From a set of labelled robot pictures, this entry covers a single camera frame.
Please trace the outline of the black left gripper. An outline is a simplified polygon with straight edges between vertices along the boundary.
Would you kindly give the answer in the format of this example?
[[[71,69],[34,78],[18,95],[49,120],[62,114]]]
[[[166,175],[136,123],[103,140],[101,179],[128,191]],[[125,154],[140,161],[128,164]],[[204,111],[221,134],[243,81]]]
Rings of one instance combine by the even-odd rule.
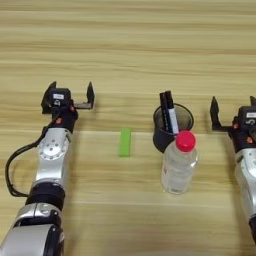
[[[95,93],[92,82],[89,82],[87,87],[87,102],[75,103],[71,100],[68,104],[59,106],[50,104],[50,91],[56,88],[56,84],[57,82],[53,81],[48,86],[41,102],[42,113],[52,115],[52,121],[49,123],[47,128],[63,128],[68,130],[70,133],[73,133],[75,123],[78,119],[78,111],[80,109],[90,110],[92,108],[92,104],[94,104]]]

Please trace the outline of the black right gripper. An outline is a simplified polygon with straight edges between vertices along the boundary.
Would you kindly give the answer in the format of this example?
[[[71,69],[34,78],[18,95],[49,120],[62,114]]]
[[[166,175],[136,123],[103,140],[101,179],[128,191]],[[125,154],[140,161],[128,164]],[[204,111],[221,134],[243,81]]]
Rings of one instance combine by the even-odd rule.
[[[251,106],[256,107],[256,98],[250,96],[250,103]],[[236,153],[243,149],[256,148],[256,141],[248,131],[243,131],[239,128],[234,128],[233,126],[221,126],[218,114],[218,102],[215,97],[212,97],[210,106],[212,129],[214,131],[227,132],[233,142],[234,150]]]

